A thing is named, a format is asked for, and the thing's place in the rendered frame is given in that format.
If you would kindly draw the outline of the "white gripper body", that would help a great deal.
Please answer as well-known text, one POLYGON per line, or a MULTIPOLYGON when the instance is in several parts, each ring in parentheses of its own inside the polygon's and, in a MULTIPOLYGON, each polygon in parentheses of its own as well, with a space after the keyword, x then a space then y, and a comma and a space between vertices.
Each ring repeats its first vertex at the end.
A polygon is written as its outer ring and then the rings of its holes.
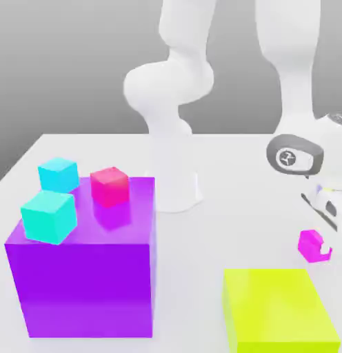
POLYGON ((302 192, 301 198, 336 234, 339 233, 338 209, 327 192, 318 192, 313 196, 302 192))

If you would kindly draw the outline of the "small magenta cube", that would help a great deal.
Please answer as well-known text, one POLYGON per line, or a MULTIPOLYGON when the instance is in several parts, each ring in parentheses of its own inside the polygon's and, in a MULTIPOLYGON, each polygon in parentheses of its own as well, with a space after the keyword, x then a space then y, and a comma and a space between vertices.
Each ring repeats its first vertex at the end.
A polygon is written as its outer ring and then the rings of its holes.
POLYGON ((322 254, 323 244, 323 237, 316 230, 302 230, 299 236, 298 251, 308 263, 329 261, 332 256, 332 248, 322 254))

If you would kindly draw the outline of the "small red cube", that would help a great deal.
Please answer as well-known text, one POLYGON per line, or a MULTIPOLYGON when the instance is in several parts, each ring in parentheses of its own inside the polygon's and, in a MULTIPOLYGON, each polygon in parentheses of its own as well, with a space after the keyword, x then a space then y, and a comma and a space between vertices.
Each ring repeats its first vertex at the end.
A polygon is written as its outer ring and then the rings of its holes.
POLYGON ((116 167, 90 174, 92 198, 99 205, 110 208, 130 199, 128 175, 116 167))

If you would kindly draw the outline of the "small cyan cube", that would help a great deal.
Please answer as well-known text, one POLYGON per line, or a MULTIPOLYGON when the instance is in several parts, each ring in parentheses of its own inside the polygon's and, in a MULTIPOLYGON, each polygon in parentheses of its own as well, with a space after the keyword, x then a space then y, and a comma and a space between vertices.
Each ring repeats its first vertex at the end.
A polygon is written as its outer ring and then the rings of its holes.
POLYGON ((79 186, 77 163, 60 157, 38 166, 42 190, 69 193, 79 186))

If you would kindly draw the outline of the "small turquoise cube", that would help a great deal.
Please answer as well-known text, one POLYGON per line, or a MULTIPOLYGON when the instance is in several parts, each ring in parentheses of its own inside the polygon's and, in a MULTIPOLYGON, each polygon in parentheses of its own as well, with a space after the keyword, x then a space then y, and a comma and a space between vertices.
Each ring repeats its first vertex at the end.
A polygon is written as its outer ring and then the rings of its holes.
POLYGON ((61 244, 77 227, 77 212, 72 194, 42 190, 21 207, 27 239, 61 244))

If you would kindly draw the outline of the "large yellow box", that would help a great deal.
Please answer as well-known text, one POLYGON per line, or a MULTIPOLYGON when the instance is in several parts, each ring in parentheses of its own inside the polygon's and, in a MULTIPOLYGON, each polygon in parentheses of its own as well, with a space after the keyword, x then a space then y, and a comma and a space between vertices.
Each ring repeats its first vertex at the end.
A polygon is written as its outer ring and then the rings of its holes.
POLYGON ((304 269, 226 269, 230 353, 339 353, 341 340, 304 269))

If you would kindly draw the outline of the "large purple box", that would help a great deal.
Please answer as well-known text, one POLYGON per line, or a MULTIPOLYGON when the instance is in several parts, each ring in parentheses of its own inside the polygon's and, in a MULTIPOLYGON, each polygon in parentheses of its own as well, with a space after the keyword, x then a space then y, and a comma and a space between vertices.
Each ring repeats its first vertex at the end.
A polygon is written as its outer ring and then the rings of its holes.
POLYGON ((5 243, 28 334, 33 338, 150 338, 157 272, 155 181, 132 177, 130 199, 103 208, 83 177, 73 191, 77 227, 64 242, 5 243))

